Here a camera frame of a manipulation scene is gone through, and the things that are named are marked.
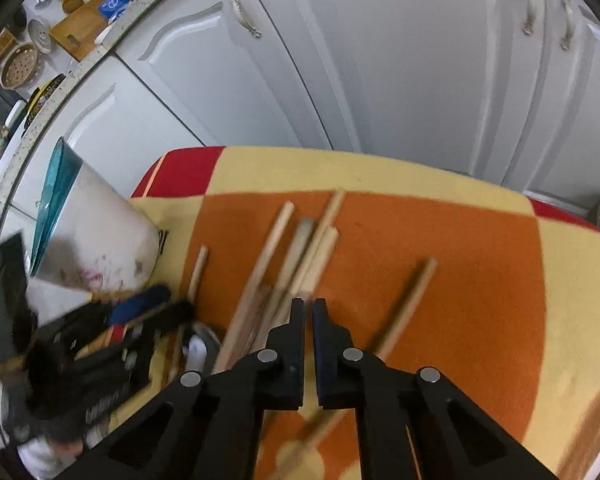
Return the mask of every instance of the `cabinet handle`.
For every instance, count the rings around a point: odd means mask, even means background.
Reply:
[[[526,36],[531,36],[534,33],[534,25],[536,24],[536,0],[526,0],[526,20],[522,24],[522,32]]]
[[[247,20],[247,17],[244,15],[244,11],[242,10],[242,4],[240,0],[229,0],[229,3],[231,3],[231,6],[234,8],[234,14],[238,22],[244,28],[246,28],[256,40],[259,40],[262,34],[253,25],[251,25],[251,23],[249,23],[249,20]]]
[[[567,17],[567,28],[564,31],[564,36],[560,38],[560,46],[563,50],[571,48],[571,40],[575,36],[576,28],[573,24],[573,9],[571,9],[571,0],[560,0],[560,5],[564,9]]]

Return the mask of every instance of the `white container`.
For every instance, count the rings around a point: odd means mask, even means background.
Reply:
[[[64,139],[58,141],[54,155],[57,150],[79,160]],[[63,171],[77,173],[64,190],[58,177]],[[80,166],[58,169],[58,158],[52,156],[47,179],[60,183],[54,185],[54,193],[66,197],[52,211],[53,203],[43,192],[41,210],[47,208],[47,214],[38,216],[44,225],[36,226],[32,276],[89,292],[141,289],[158,257],[156,227],[81,160]],[[39,236],[45,228],[50,230],[46,241]]]

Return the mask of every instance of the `cutting board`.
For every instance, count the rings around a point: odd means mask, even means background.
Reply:
[[[107,27],[107,20],[98,12],[98,6],[103,1],[85,2],[49,30],[53,40],[78,61],[82,61],[96,47],[93,41]]]

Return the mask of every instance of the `blue package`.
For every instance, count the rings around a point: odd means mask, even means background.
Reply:
[[[108,22],[112,22],[112,18],[119,17],[128,4],[129,0],[104,0],[98,10]]]

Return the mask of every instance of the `cabinet door panel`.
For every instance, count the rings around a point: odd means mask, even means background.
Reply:
[[[542,0],[262,0],[336,149],[500,183],[536,84]]]
[[[27,165],[13,202],[34,218],[46,167],[61,136],[126,198],[166,152],[202,145],[128,68],[110,57],[66,102]]]
[[[583,213],[600,198],[600,24],[582,0],[548,1],[546,74],[506,186]]]
[[[165,0],[120,57],[209,145],[329,148],[285,47],[258,0]]]

